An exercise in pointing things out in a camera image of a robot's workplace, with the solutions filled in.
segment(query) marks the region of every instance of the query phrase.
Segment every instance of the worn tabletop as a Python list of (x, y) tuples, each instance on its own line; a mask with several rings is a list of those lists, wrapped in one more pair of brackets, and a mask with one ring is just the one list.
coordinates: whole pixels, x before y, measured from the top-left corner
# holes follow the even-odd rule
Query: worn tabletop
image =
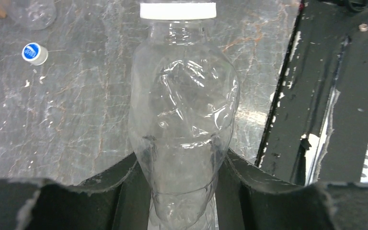
[[(254, 162), (297, 0), (218, 1), (213, 42), (233, 61), (241, 101), (231, 147)], [(57, 19), (28, 31), (0, 19), (0, 177), (78, 184), (132, 152), (131, 56), (146, 36), (138, 1), (58, 0)], [(49, 50), (41, 66), (21, 49)]]

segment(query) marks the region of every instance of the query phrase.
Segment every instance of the clear plastic bottle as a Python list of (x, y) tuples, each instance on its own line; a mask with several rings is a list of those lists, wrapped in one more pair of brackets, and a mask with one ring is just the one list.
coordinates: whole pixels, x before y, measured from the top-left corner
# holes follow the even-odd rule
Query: clear plastic bottle
[(133, 56), (129, 138), (156, 215), (185, 230), (204, 214), (239, 104), (236, 71), (208, 42), (215, 3), (142, 3), (148, 38)]
[(30, 30), (42, 30), (57, 17), (54, 0), (0, 0), (9, 17)]

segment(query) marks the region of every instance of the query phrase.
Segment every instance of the screw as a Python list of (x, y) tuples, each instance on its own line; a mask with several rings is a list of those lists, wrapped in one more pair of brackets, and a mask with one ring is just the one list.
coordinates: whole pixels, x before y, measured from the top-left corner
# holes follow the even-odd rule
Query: screw
[(359, 31), (360, 32), (366, 32), (366, 31), (368, 31), (368, 25), (365, 24), (365, 23), (360, 24), (359, 25)]

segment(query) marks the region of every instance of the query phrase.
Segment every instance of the small white cap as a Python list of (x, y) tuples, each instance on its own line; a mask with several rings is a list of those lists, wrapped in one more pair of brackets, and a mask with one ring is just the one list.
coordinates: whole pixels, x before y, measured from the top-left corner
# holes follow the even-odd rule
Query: small white cap
[(36, 42), (32, 42), (25, 45), (22, 50), (22, 57), (25, 61), (30, 62), (35, 66), (40, 66), (47, 60), (48, 51)]
[(151, 20), (199, 20), (215, 18), (215, 2), (203, 3), (141, 3), (140, 17)]

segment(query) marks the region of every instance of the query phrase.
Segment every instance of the blue label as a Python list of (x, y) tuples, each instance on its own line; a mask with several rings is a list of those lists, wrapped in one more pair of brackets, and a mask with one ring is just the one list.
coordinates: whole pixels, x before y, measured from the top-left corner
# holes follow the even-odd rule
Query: blue label
[(23, 50), (23, 54), (27, 59), (35, 58), (38, 53), (39, 53), (39, 47), (33, 43), (28, 44)]

